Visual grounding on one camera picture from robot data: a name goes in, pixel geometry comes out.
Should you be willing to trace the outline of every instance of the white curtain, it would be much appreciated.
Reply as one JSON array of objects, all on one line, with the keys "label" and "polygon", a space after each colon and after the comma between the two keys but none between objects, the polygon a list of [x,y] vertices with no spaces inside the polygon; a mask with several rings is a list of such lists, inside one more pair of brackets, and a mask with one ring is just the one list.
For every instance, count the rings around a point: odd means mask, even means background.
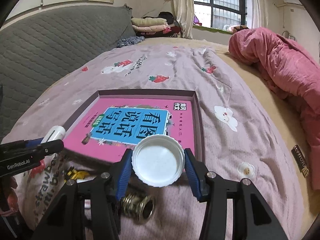
[{"label": "white curtain", "polygon": [[253,0],[252,28],[268,27],[268,0]]},{"label": "white curtain", "polygon": [[192,39],[193,0],[173,0],[174,12],[182,29],[182,37]]}]

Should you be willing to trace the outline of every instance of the pink quilt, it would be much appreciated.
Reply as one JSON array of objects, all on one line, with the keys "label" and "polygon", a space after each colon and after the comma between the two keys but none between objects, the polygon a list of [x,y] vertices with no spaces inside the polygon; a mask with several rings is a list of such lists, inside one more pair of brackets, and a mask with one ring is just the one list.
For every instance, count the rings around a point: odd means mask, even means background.
[{"label": "pink quilt", "polygon": [[266,28],[242,30],[232,35],[229,52],[259,69],[268,87],[301,113],[301,123],[311,147],[312,187],[320,189],[320,67],[297,42]]}]

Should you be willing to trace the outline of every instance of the white bottle cap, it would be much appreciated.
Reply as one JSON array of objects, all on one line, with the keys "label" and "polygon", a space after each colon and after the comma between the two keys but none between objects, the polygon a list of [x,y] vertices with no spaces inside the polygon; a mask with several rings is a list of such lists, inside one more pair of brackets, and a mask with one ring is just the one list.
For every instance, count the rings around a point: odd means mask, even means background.
[{"label": "white bottle cap", "polygon": [[149,186],[168,186],[182,174],[184,152],[181,145],[170,136],[151,135],[135,147],[132,167],[138,178]]}]

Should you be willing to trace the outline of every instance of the gray quilted mattress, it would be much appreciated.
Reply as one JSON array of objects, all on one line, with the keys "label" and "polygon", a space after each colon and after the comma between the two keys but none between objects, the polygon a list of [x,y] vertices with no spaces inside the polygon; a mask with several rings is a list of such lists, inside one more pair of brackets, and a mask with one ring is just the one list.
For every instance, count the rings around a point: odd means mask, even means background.
[{"label": "gray quilted mattress", "polygon": [[127,6],[71,6],[22,19],[0,32],[0,142],[54,82],[119,39],[135,36]]}]

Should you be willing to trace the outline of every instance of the blue gripper pad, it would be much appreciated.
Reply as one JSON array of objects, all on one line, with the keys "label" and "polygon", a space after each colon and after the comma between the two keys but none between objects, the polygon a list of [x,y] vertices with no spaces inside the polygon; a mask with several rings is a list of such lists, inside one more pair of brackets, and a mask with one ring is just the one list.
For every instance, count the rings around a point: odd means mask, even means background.
[{"label": "blue gripper pad", "polygon": [[191,164],[188,154],[186,153],[186,150],[184,150],[184,153],[185,153],[185,170],[188,177],[189,185],[191,187],[193,196],[196,197],[197,200],[199,201],[201,198],[199,179],[197,177],[195,169]]},{"label": "blue gripper pad", "polygon": [[128,187],[129,179],[132,171],[132,153],[131,149],[126,149],[124,158],[121,159],[121,166],[123,167],[118,176],[116,199],[119,201],[124,197]]},{"label": "blue gripper pad", "polygon": [[42,142],[43,138],[28,140],[26,143],[26,148],[33,148],[36,147],[38,144]]}]

